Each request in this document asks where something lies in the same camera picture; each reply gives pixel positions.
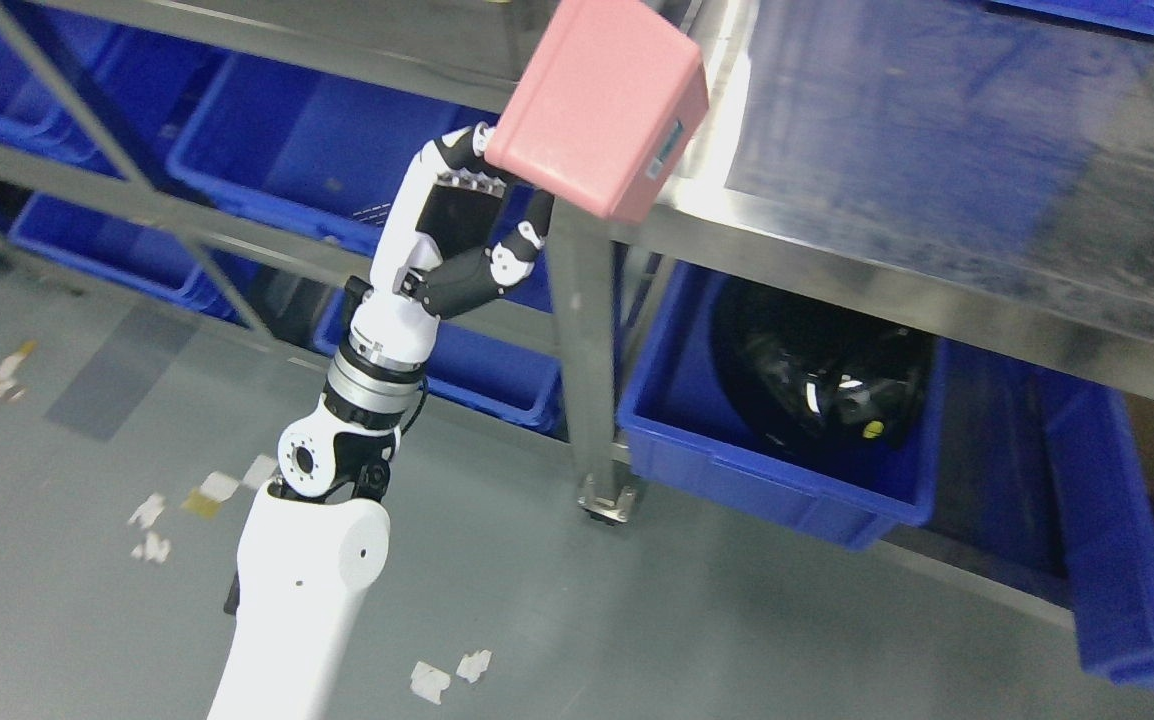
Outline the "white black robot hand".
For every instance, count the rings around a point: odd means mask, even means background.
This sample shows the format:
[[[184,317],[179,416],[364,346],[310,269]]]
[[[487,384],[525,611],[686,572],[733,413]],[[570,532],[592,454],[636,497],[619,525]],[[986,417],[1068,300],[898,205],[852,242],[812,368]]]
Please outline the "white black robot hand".
[[[490,123],[425,143],[382,225],[367,287],[350,312],[325,391],[407,393],[422,377],[441,323],[526,282],[550,234],[554,197],[532,192],[501,240],[493,237],[517,179],[487,160]]]

